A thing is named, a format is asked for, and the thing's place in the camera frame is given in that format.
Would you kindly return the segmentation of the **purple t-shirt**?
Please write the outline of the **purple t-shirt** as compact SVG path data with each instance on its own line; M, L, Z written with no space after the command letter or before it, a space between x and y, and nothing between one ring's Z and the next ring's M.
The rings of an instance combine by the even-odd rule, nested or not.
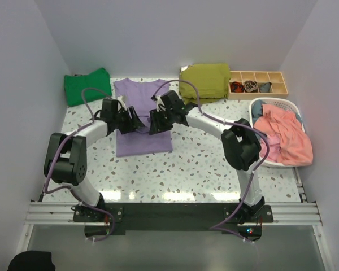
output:
M150 135L150 110L156 108L151 96L160 87L164 80L152 82L136 82L129 78L114 82L116 96L125 96L126 105L132 106L145 125L127 134L117 132L116 156L135 156L159 152L172 151L171 134L169 131Z

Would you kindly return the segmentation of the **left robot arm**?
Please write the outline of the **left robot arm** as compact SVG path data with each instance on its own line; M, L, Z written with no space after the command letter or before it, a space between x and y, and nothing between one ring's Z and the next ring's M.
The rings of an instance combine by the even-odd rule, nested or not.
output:
M125 96L105 98L102 108L90 123L68 133L53 133L47 148L44 193L52 194L67 189L81 204L87 206L86 215L101 221L106 214L102 194L88 180L87 148L96 141L118 130L127 134L143 128L134 107L127 107Z

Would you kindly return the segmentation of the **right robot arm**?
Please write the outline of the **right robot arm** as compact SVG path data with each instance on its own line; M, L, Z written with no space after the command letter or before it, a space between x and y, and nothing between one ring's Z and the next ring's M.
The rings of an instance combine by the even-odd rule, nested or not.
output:
M209 115L195 103L185 104L173 90L151 97L156 109L150 111L150 135L169 131L181 124L206 132L222 143L227 163L237 171L240 184L241 217L248 222L260 216L264 197L259 188L257 168L261 150L255 130L247 120L232 121Z

